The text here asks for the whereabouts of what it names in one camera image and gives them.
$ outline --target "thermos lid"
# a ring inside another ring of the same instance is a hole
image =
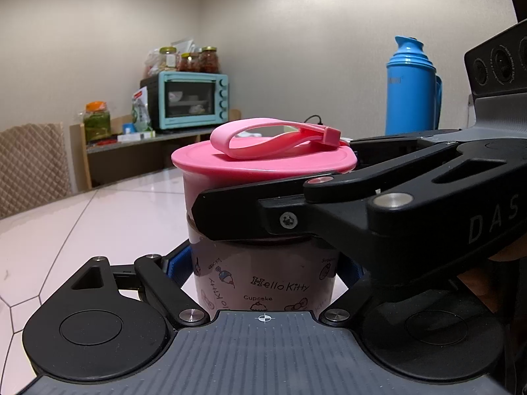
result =
[[[434,65],[423,52],[423,43],[413,37],[395,36],[399,49],[390,58],[386,67],[411,65],[435,71]]]
[[[240,132],[263,126],[292,126],[272,138],[237,138]],[[327,126],[271,118],[236,120],[217,127],[210,141],[180,148],[172,154],[175,166],[188,172],[232,179],[233,185],[324,171],[346,172],[357,164],[341,132]]]

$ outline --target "beige chair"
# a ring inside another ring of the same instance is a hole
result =
[[[0,132],[0,219],[70,194],[61,123]]]

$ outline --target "orange lid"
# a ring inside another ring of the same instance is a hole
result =
[[[104,101],[93,101],[89,104],[86,104],[86,111],[88,112],[94,112],[94,111],[100,111],[100,110],[106,110],[106,102]]]

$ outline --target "hello kitty cup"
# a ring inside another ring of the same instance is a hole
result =
[[[236,138],[262,126],[293,126],[273,138]],[[249,242],[213,242],[196,229],[192,204],[203,191],[317,174],[347,172],[357,164],[340,132],[326,126],[257,118],[216,128],[210,141],[176,150],[183,171],[192,262],[199,302],[211,316],[218,310],[313,310],[331,301],[339,252],[313,236]]]

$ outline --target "oven glass window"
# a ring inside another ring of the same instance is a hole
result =
[[[214,114],[215,83],[165,83],[165,117]]]

